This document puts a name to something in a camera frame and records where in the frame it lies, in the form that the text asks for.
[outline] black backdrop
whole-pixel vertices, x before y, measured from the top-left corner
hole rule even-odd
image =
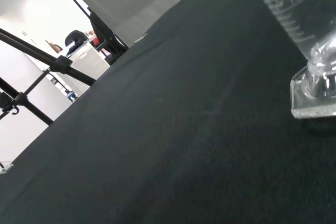
[[[305,63],[261,0],[182,0],[0,177],[0,223],[334,223]]]

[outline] metal pole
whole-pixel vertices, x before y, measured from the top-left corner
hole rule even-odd
[[[73,0],[74,1],[74,3],[82,10],[82,12],[89,18],[89,20],[95,25],[95,26],[97,26],[97,28],[100,30],[100,32],[105,36],[105,38],[108,40],[108,41],[111,41],[112,40],[112,38],[111,38],[111,35],[110,34],[105,34],[104,33],[104,30],[103,29],[101,29],[101,27],[94,21],[94,20],[92,20],[91,19],[91,17],[90,17],[90,15],[84,10],[84,8],[78,3],[78,1],[77,0]],[[127,49],[129,49],[129,47],[122,41],[122,44],[124,45],[124,46],[126,46],[126,48]]]
[[[41,74],[39,78],[37,78],[37,80],[34,81],[34,83],[24,92],[22,96],[26,97],[43,80],[43,78],[49,74],[49,72],[50,69],[44,71],[43,74]]]
[[[11,85],[9,85],[2,78],[0,78],[0,89],[2,89],[5,93],[7,93],[13,99],[16,98],[18,95],[20,95],[20,93],[16,89],[14,89]],[[46,114],[44,114],[41,110],[35,107],[28,100],[24,102],[23,106],[26,107],[31,113],[36,115],[38,118],[40,118],[42,121],[44,121],[46,124],[51,125],[53,123],[52,119],[50,119]]]
[[[34,47],[33,45],[29,43],[23,43],[23,41],[16,36],[9,34],[10,36],[7,36],[9,33],[5,30],[0,28],[0,40],[3,42],[15,47],[16,49],[32,56],[33,58],[49,65],[51,68],[53,67],[60,67],[61,65],[56,62],[56,58],[47,54],[46,52],[40,53],[41,50]],[[91,78],[87,76],[86,74],[69,67],[66,71],[66,74],[85,83],[86,85],[91,86],[96,81],[94,78]]]
[[[55,78],[55,80],[65,89],[68,90],[67,87],[65,87],[53,74],[51,74],[50,72],[48,73],[48,75],[52,76],[53,78]]]

